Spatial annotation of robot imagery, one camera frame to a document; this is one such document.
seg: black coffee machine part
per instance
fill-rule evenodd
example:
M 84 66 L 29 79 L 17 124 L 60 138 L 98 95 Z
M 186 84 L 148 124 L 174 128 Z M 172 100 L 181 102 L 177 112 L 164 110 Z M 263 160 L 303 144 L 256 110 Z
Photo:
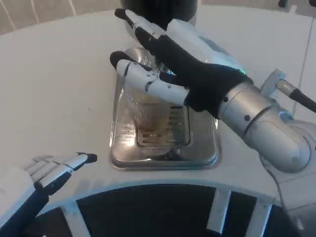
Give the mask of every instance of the black coffee machine part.
M 121 0 L 121 5 L 166 29 L 174 18 L 189 21 L 197 11 L 198 0 Z

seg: silver cylindrical arm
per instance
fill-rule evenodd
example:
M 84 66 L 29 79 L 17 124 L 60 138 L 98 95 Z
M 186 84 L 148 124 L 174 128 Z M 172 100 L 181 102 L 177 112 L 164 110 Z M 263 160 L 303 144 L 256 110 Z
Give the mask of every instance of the silver cylindrical arm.
M 308 164 L 310 147 L 287 124 L 293 120 L 291 113 L 261 95 L 257 87 L 246 83 L 235 87 L 224 98 L 219 112 L 224 123 L 278 170 L 298 172 Z

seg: coffee machine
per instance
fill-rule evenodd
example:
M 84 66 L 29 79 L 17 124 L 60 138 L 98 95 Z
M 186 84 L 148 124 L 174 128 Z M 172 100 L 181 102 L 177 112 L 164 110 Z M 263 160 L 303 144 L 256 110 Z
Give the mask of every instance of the coffee machine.
M 197 9 L 197 0 L 121 0 L 121 3 L 123 8 L 163 29 L 173 18 L 189 21 Z M 154 70 L 172 73 L 144 48 L 131 48 L 125 53 Z M 220 162 L 218 121 L 209 113 L 171 105 L 163 128 L 143 130 L 129 109 L 127 97 L 124 80 L 118 78 L 110 141 L 115 167 L 199 169 L 213 168 Z

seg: metal bracket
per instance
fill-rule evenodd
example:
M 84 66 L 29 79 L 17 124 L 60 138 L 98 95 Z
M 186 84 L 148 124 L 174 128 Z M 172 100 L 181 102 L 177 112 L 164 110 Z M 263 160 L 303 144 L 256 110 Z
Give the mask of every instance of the metal bracket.
M 286 77 L 285 73 L 279 69 L 275 69 L 270 76 L 262 84 L 260 92 L 263 96 L 269 97 L 276 89 L 277 83 L 280 80 L 284 80 Z

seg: black panel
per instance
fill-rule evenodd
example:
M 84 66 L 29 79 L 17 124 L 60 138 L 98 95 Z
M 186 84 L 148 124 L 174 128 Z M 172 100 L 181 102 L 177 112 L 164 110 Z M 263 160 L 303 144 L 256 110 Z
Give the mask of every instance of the black panel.
M 232 193 L 223 236 L 244 237 L 251 218 L 256 198 L 244 194 Z
M 114 190 L 78 201 L 92 237 L 216 237 L 206 232 L 214 188 L 148 185 Z M 256 198 L 232 193 L 224 237 L 244 237 Z M 298 237 L 273 207 L 264 237 Z
M 150 185 L 114 190 L 78 201 L 92 237 L 206 236 L 215 189 Z
M 36 218 L 23 232 L 23 237 L 72 237 L 60 208 Z

